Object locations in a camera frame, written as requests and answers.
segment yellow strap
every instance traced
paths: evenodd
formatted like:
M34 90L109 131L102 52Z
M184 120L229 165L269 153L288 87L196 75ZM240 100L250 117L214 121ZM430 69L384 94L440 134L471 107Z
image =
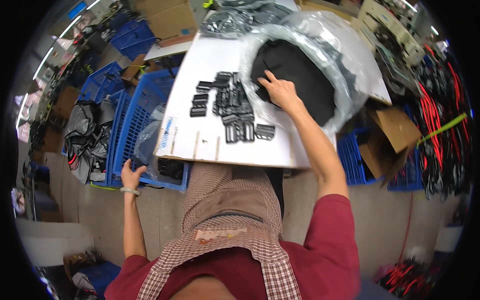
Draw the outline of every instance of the yellow strap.
M146 72L144 71L144 68L145 68L146 66L137 66L137 65L130 65L130 66L131 66L131 67L140 67L140 74L141 74L141 75L143 75L143 74L146 73Z
M448 130L452 127L454 127L455 125L459 124L463 119L465 119L467 117L467 114L466 113L463 113L461 114L460 116L456 117L455 119L451 120L450 122L448 122L447 124L445 124L444 126L440 127L439 129L435 130L434 132L430 133L429 135L427 135L426 137L424 137L423 139L419 140L417 142L417 148L419 147L419 145L423 142L425 142L426 140L430 139L432 136L434 135L437 135L439 133L442 133L444 132L445 130Z
M118 191L119 190L119 189L116 189L116 188L109 188L107 186L95 185L95 184L93 184L93 182L90 182L90 185L93 186L93 187L99 188L99 189L107 190L107 191Z
M213 4L213 0L208 0L208 2L204 2L204 8L209 8L210 5Z

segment forearm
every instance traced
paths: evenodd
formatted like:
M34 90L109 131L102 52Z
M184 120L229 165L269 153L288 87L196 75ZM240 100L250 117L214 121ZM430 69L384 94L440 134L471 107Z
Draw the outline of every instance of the forearm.
M305 106L288 112L300 134L319 185L319 198L338 193L348 198L345 172L331 141L310 116Z
M147 257L144 232L138 216L137 202L132 193L124 194L125 224L123 227L123 250L125 257L140 255Z

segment hand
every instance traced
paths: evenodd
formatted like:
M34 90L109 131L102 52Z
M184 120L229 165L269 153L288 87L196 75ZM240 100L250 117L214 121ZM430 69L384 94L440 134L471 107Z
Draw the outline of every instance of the hand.
M121 170L121 182L123 186L132 190L136 190L138 186L138 180L140 179L140 175L147 171L146 166L141 166L137 168L135 172L132 171L131 165L132 160L128 159L124 164Z
M303 101L297 95L293 82L277 79L268 70L265 70L265 75L270 79L270 82L261 77L258 78L258 82L267 89L270 100L274 104L280 106L289 115L305 107Z

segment plastic wrap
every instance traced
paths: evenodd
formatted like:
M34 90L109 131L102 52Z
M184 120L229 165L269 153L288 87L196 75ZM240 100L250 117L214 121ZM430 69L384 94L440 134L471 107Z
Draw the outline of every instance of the plastic wrap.
M250 75L252 65L257 56L258 49L268 40L283 39L298 46L309 59L324 73L325 77L335 89L334 101L336 109L334 116L324 125L323 130L336 132L344 123L344 114L352 106L347 82L335 61L311 38L289 30L281 25L263 25L255 28L243 39L243 53L240 59L240 80L245 93L251 101L256 118L263 119L271 124L280 126L289 131L293 130L290 117L276 105L265 102L256 94L258 86L255 85Z
M152 112L150 118L152 122L148 124L137 136L133 154L141 161L143 165L147 166L146 173L152 180L157 180L156 158L153 156L158 132L162 125L165 108L159 105Z
M252 5L222 7L201 24L200 32L216 38L240 38L253 26L277 24L293 12L273 1L257 1Z
M299 46L335 89L334 116L322 127L331 136L365 104L376 81L382 79L380 70L357 33L331 12L296 12L281 24L256 27L243 38L240 79L255 116L289 131L294 129L282 109L257 96L258 86L250 79L258 49L268 40L283 39Z
M218 6L230 6L243 9L257 9L264 4L275 3L275 0L216 0Z
M373 89L383 81L373 54L355 30L333 12L297 12L286 16L281 24L313 38L327 52L336 50L340 53L339 62L343 66L339 64L339 67L344 67L354 78L350 92L352 107L345 115L343 125L363 107ZM343 73L349 81L349 75Z
M252 16L237 10L219 10L209 16L201 25L200 32L204 36L216 38L239 38L250 29Z

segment checkered apron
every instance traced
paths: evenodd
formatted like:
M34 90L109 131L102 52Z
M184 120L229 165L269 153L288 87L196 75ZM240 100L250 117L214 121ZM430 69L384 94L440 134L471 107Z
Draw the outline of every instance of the checkered apron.
M278 242L278 199L261 169L195 163L181 231L181 238L168 242L150 269L138 300L156 300L182 263L230 247L247 248L260 262L268 299L301 299L288 254Z

